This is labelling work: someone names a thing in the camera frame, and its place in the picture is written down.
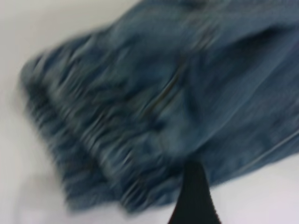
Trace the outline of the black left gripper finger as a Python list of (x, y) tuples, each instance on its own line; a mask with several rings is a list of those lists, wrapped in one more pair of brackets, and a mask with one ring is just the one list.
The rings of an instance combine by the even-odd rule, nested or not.
[(220, 224), (201, 163), (184, 166), (182, 188), (168, 224)]

